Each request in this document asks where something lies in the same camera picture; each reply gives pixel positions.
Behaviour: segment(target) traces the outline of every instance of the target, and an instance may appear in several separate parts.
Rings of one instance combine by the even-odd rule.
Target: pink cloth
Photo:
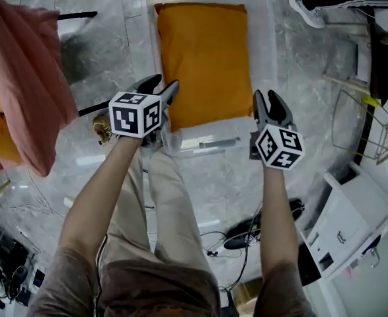
[[[60,129],[77,117],[61,67],[58,15],[0,0],[0,105],[23,163],[40,176],[54,163]]]

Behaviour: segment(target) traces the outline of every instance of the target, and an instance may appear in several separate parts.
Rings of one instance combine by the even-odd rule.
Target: clear plastic storage box
[[[145,27],[152,46],[151,60],[155,72],[162,74],[160,37],[157,32],[156,3],[176,2],[243,4],[248,13],[248,48],[252,89],[266,93],[277,89],[276,35],[271,0],[142,0]],[[230,147],[247,147],[250,132],[256,131],[252,118],[223,120],[192,128],[170,132],[170,123],[161,131],[163,144],[168,154],[192,157],[215,153]]]

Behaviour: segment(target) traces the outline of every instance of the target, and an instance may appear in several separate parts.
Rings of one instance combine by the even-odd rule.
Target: hairy arm
[[[281,170],[264,167],[261,215],[261,269],[263,278],[277,265],[297,264],[298,241]]]
[[[123,137],[76,197],[67,214],[59,245],[70,248],[91,265],[107,232],[129,165],[141,139]]]

